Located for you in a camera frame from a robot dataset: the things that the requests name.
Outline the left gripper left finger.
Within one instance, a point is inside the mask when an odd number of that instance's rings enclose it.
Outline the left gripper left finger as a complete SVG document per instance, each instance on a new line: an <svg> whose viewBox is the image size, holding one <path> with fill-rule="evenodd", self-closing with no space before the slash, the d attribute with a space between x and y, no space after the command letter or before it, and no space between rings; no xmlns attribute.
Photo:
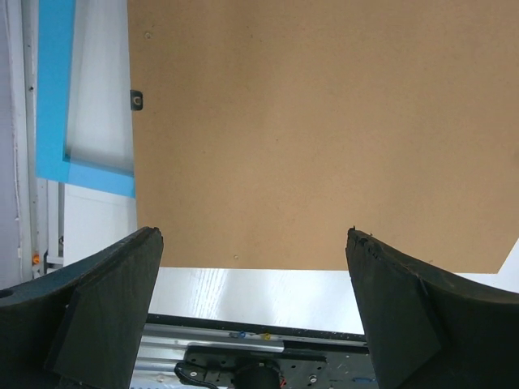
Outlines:
<svg viewBox="0 0 519 389"><path fill-rule="evenodd" d="M1 291L3 388L128 388L164 243L142 228Z"/></svg>

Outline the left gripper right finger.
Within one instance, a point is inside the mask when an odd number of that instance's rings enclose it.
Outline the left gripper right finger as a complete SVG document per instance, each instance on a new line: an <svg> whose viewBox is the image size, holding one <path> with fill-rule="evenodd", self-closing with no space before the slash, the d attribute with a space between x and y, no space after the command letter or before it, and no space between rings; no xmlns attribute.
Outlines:
<svg viewBox="0 0 519 389"><path fill-rule="evenodd" d="M518 295L432 266L357 229L345 248L381 388L516 388Z"/></svg>

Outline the clear glass pane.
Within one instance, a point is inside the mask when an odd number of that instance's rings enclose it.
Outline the clear glass pane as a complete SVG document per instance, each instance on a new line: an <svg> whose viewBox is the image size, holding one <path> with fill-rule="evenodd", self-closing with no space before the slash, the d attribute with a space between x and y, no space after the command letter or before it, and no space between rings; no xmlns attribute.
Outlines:
<svg viewBox="0 0 519 389"><path fill-rule="evenodd" d="M125 1L75 5L66 152L72 160L134 168Z"/></svg>

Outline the brown backing board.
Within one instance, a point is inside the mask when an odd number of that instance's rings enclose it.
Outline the brown backing board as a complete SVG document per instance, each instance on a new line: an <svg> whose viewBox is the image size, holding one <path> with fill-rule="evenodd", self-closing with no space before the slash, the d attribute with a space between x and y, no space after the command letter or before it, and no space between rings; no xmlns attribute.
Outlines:
<svg viewBox="0 0 519 389"><path fill-rule="evenodd" d="M515 1L130 1L137 219L165 267L451 272L518 238Z"/></svg>

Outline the blue picture frame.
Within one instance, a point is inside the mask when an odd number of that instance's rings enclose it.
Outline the blue picture frame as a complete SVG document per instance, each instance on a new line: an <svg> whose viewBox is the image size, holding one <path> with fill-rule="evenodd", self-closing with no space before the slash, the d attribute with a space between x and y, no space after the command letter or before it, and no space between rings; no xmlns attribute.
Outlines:
<svg viewBox="0 0 519 389"><path fill-rule="evenodd" d="M75 12L75 1L40 1L38 5L36 175L134 198L132 172L72 160L66 152Z"/></svg>

